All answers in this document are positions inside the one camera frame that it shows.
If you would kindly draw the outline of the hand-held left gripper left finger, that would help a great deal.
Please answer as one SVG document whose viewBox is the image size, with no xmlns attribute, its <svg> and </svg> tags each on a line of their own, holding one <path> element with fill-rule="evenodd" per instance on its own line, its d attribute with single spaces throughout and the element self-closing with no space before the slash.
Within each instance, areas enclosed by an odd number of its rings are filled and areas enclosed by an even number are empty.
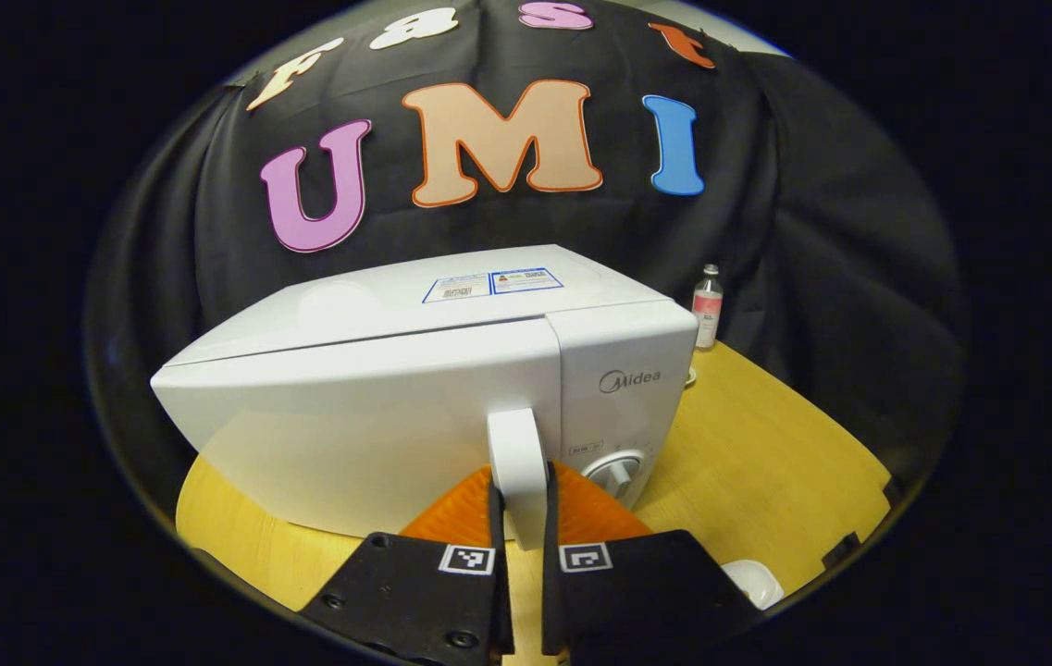
<svg viewBox="0 0 1052 666">
<path fill-rule="evenodd" d="M 418 665 L 500 665 L 514 653 L 503 499 L 487 465 L 402 531 L 356 545 L 300 615 Z"/>
</svg>

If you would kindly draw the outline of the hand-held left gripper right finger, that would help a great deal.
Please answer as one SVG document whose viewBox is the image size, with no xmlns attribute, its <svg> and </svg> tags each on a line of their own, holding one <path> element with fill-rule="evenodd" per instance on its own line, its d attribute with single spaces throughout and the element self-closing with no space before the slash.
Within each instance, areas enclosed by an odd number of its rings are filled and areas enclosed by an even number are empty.
<svg viewBox="0 0 1052 666">
<path fill-rule="evenodd" d="M 683 528 L 656 532 L 550 464 L 541 650 L 567 663 L 708 663 L 762 612 Z"/>
</svg>

